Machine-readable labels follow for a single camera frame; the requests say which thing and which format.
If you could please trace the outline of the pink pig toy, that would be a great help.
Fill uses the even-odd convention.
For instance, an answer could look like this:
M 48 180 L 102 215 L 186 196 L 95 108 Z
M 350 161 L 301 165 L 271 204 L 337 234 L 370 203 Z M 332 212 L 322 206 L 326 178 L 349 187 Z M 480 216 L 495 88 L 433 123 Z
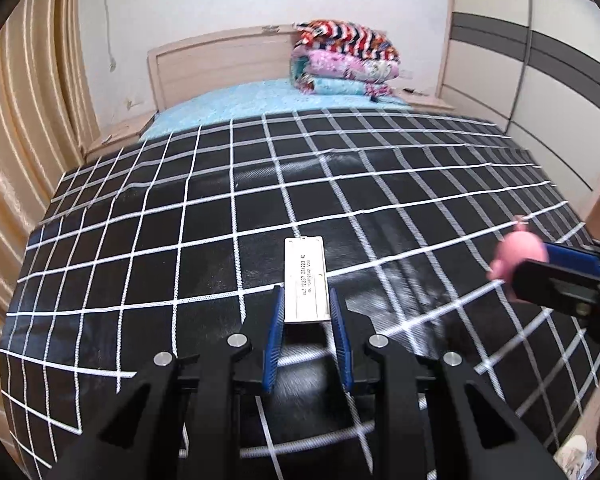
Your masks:
M 527 228 L 521 216 L 515 218 L 514 228 L 498 242 L 489 264 L 486 278 L 510 283 L 516 267 L 526 260 L 548 263 L 548 252 L 544 242 Z

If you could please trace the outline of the white cardboard box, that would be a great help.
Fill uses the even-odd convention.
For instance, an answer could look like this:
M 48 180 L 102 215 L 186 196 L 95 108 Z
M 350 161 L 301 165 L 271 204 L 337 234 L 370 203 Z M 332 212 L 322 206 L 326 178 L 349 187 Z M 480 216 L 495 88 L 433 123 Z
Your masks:
M 286 323 L 306 324 L 330 320 L 323 237 L 286 238 L 284 294 Z

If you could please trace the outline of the black white grid bedcover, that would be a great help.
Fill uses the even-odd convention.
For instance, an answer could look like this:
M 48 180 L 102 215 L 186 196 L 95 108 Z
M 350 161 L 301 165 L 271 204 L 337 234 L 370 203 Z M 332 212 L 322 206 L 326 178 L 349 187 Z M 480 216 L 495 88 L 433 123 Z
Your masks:
M 158 353 L 286 302 L 275 387 L 242 402 L 263 479 L 365 478 L 374 401 L 338 377 L 327 292 L 427 358 L 457 353 L 555 451 L 600 381 L 575 318 L 510 300 L 498 243 L 591 235 L 487 120 L 391 108 L 261 114 L 151 133 L 67 171 L 31 231 L 0 342 L 9 431 L 33 479 Z

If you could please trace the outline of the right wooden nightstand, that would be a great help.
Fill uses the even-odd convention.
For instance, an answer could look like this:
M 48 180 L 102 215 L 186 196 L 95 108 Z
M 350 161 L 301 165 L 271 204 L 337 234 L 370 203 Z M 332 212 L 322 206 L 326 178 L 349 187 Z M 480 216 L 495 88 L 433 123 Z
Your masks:
M 396 98 L 418 112 L 451 113 L 454 110 L 452 105 L 436 96 L 428 96 L 428 94 L 406 91 L 400 88 L 393 88 L 392 92 Z

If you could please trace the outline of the wooden nightstand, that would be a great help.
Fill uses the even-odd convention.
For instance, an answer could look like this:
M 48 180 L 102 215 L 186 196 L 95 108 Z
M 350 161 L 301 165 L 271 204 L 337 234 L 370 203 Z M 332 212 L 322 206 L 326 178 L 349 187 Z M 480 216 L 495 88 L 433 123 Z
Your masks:
M 428 94 L 406 91 L 400 88 L 393 88 L 392 92 L 396 98 L 418 112 L 451 113 L 454 110 L 452 105 L 436 96 L 428 96 Z
M 148 112 L 105 128 L 102 135 L 85 150 L 85 161 L 94 162 L 99 157 L 134 144 L 152 125 L 155 116 L 156 112 Z

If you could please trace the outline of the beige wardrobe with dark stripe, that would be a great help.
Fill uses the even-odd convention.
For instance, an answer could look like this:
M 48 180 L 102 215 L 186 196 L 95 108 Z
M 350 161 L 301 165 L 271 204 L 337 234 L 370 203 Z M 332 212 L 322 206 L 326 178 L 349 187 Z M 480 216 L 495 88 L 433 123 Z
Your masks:
M 600 199 L 596 2 L 450 0 L 448 29 L 442 99 L 530 151 L 588 218 Z

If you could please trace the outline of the light blue bed sheet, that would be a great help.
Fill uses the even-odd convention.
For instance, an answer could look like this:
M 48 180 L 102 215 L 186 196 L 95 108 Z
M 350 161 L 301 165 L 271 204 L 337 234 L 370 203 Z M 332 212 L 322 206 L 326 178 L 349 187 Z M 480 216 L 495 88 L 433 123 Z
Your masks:
M 329 107 L 374 106 L 411 109 L 395 96 L 319 96 L 300 91 L 285 78 L 255 81 L 213 90 L 164 110 L 157 115 L 140 140 L 157 140 L 179 131 L 263 114 L 304 112 Z

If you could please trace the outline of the light blue folded quilt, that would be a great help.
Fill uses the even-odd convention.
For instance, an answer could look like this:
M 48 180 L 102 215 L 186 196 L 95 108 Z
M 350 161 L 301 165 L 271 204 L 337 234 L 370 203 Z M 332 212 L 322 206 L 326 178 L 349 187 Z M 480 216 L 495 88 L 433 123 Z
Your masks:
M 304 93 L 319 96 L 369 96 L 370 98 L 393 96 L 388 84 L 372 84 L 351 79 L 309 77 L 296 80 L 294 85 Z

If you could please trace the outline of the pink patterned folded quilt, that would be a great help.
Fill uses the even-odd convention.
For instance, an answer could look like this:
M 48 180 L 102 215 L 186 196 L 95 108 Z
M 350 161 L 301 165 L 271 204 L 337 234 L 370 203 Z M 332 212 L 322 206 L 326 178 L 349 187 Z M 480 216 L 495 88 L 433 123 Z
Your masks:
M 324 50 L 305 50 L 290 59 L 292 84 L 300 78 L 322 77 L 388 84 L 399 77 L 399 64 L 392 61 L 361 60 L 355 56 Z

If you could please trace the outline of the left wooden nightstand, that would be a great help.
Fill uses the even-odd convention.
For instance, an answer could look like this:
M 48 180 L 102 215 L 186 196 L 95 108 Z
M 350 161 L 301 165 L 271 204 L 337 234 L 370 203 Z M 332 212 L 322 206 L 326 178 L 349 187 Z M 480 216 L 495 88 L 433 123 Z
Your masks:
M 105 128 L 102 135 L 85 150 L 85 161 L 94 162 L 99 157 L 134 144 L 152 125 L 155 116 L 156 112 L 148 112 Z

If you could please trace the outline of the beige wooden headboard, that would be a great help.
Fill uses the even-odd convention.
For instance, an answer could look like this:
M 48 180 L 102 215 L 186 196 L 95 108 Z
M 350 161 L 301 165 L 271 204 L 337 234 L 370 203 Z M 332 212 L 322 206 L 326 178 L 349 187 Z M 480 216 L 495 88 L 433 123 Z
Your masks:
M 212 32 L 152 49 L 148 73 L 157 110 L 210 91 L 289 76 L 298 32 L 266 25 Z

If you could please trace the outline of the striped folded blanket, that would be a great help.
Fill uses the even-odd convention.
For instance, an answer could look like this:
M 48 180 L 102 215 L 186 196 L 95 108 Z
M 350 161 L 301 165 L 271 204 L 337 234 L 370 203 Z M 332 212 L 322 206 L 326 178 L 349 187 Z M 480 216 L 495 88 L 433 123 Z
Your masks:
M 346 21 L 313 20 L 294 24 L 297 47 L 355 56 L 361 60 L 399 62 L 400 54 L 384 32 Z

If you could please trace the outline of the beige orange curtain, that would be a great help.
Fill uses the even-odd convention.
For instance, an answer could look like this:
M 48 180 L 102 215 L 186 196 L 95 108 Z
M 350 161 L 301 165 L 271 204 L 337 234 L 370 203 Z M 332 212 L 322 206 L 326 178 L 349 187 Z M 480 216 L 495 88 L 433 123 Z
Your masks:
M 78 0 L 20 0 L 0 30 L 0 336 L 29 233 L 97 135 Z

